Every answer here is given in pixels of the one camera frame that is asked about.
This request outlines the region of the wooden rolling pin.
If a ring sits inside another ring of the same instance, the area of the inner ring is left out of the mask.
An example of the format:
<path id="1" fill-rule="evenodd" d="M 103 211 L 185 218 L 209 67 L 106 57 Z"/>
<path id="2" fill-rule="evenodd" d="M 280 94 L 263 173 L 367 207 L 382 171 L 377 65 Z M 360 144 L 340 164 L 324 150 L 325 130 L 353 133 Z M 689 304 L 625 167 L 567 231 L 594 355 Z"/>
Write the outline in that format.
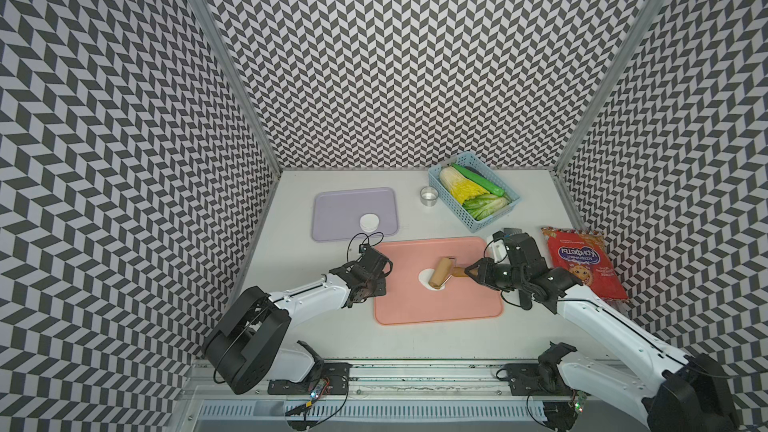
<path id="1" fill-rule="evenodd" d="M 434 290 L 440 290 L 451 278 L 466 276 L 465 268 L 458 265 L 454 257 L 443 257 L 438 261 L 427 284 Z"/>

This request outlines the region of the white dough piece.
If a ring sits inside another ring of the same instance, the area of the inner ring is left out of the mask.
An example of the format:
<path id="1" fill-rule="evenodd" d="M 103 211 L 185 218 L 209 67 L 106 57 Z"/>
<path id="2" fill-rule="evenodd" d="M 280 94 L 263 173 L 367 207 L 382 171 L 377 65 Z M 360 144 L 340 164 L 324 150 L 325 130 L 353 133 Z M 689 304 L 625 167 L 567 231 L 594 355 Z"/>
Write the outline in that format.
<path id="1" fill-rule="evenodd" d="M 435 288 L 431 285 L 430 280 L 432 279 L 434 275 L 435 270 L 433 268 L 423 269 L 418 274 L 418 280 L 422 284 L 424 288 L 430 291 L 440 291 L 443 290 L 445 287 L 445 284 L 441 284 L 439 287 Z"/>

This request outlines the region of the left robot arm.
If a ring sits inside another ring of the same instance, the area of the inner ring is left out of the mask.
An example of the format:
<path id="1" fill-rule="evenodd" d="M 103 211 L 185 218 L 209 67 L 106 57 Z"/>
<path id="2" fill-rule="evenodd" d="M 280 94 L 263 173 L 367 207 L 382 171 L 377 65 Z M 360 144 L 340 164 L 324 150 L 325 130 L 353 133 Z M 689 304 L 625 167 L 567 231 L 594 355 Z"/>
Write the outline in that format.
<path id="1" fill-rule="evenodd" d="M 392 261 L 370 245 L 360 256 L 304 286 L 267 293 L 243 291 L 203 342 L 214 378 L 240 395 L 263 380 L 316 385 L 324 360 L 304 341 L 286 345 L 293 326 L 386 294 Z"/>

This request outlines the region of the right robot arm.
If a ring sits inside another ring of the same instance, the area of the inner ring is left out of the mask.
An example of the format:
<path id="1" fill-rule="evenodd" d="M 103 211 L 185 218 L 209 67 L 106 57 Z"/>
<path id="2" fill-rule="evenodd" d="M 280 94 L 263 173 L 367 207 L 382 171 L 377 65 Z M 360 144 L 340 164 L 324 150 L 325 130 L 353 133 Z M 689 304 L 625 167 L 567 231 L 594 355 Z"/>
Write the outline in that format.
<path id="1" fill-rule="evenodd" d="M 580 397 L 588 395 L 651 431 L 739 429 L 728 377 L 717 361 L 662 341 L 615 311 L 571 272 L 548 267 L 528 234 L 495 233 L 481 258 L 464 272 L 496 292 L 518 293 L 524 310 L 543 306 L 600 341 L 622 363 L 622 369 L 599 364 L 559 342 L 539 355 L 533 372 L 504 367 L 502 379 L 515 395 L 570 395 L 570 405 L 558 410 L 560 418 L 547 419 L 544 427 L 568 430 L 581 411 Z"/>

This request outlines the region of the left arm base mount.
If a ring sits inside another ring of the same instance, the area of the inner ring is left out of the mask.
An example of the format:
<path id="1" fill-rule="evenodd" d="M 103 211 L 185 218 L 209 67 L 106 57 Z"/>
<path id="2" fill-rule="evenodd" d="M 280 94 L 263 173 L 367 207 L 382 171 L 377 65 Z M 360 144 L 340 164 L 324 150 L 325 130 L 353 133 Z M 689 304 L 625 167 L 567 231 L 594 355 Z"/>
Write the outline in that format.
<path id="1" fill-rule="evenodd" d="M 349 392 L 351 364 L 328 361 L 308 343 L 281 347 L 266 380 L 269 395 L 308 396 L 324 384 L 324 395 Z"/>

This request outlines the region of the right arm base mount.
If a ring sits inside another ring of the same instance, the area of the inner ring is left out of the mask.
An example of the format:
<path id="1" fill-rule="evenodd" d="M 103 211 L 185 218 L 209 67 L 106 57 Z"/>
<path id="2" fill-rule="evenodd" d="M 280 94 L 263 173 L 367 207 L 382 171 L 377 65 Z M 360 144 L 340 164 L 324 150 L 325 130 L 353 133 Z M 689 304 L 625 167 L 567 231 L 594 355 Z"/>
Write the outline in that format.
<path id="1" fill-rule="evenodd" d="M 577 352 L 577 348 L 564 343 L 550 343 L 536 362 L 504 364 L 495 373 L 498 381 L 509 386 L 515 397 L 528 395 L 575 396 L 578 389 L 568 386 L 559 372 L 563 358 Z"/>

